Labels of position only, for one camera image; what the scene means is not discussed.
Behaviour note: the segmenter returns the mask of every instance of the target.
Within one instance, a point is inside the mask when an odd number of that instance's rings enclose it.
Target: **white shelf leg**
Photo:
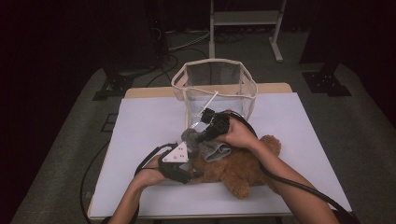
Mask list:
[[[282,55],[280,54],[279,47],[277,46],[276,41],[277,41],[277,36],[279,35],[280,25],[282,24],[282,19],[283,19],[283,14],[285,11],[286,2],[287,2],[287,0],[283,0],[282,5],[279,10],[279,14],[277,15],[274,35],[269,37],[271,48],[274,52],[276,61],[278,63],[282,63],[283,58],[282,58]]]
[[[215,9],[214,0],[210,1],[210,40],[209,40],[209,58],[215,58]]]

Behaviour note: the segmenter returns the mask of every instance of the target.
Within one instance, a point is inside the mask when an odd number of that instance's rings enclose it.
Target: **teddy bear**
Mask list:
[[[272,135],[260,139],[270,150],[279,156],[281,144]],[[203,172],[201,177],[191,180],[192,183],[209,183],[222,181],[228,191],[237,199],[245,199],[250,194],[250,186],[268,185],[271,182],[262,171],[259,160],[249,150],[232,147],[231,153],[221,160],[207,162],[201,152],[191,159],[191,171]]]

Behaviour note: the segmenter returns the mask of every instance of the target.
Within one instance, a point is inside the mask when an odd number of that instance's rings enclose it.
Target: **forearm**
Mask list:
[[[314,187],[302,175],[297,173],[279,157],[274,155],[262,142],[255,142],[249,149],[256,155],[265,169],[274,175],[287,178],[311,188]],[[329,205],[317,196],[272,179],[270,181],[275,188],[275,191],[279,193],[291,212],[300,220],[300,222],[304,224],[338,223]]]
[[[122,199],[114,212],[113,217],[108,223],[130,223],[134,217],[134,213],[139,205],[140,196],[142,195],[144,186],[133,180],[129,184]]]

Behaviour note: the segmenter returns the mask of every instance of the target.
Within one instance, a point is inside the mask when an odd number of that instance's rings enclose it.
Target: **white tabletop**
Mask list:
[[[155,148],[181,142],[185,106],[175,97],[123,99],[89,216],[112,216],[137,165]],[[248,121],[259,137],[272,134],[282,144],[280,158],[321,192],[351,211],[347,197],[318,141],[297,93],[258,94]],[[224,217],[289,214],[281,197],[266,186],[236,199],[222,183],[165,181],[145,189],[139,217]]]

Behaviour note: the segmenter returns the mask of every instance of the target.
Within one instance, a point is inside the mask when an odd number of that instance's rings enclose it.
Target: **mesh basket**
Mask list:
[[[199,122],[206,105],[216,112],[231,109],[248,120],[257,94],[256,82],[246,67],[225,59],[185,63],[172,86],[177,99],[186,104],[186,128]]]

